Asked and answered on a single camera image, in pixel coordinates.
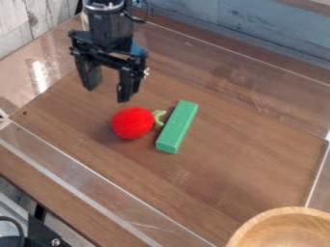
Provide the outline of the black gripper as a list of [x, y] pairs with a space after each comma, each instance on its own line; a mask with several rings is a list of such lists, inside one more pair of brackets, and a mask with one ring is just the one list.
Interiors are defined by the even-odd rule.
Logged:
[[130, 101], [146, 77], [147, 50], [134, 41], [132, 36], [95, 39], [89, 31], [72, 30], [68, 37], [72, 41], [69, 52], [84, 88], [92, 91], [97, 87], [101, 81], [100, 66], [118, 69], [118, 102]]

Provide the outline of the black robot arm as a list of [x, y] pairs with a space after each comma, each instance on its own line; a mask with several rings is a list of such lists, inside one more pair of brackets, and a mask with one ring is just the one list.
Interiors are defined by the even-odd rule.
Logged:
[[92, 91], [101, 82], [101, 68], [119, 72], [118, 102], [127, 102], [148, 74], [147, 50], [134, 41], [134, 24], [146, 20], [132, 15], [132, 0], [84, 0], [87, 29], [68, 32], [83, 86]]

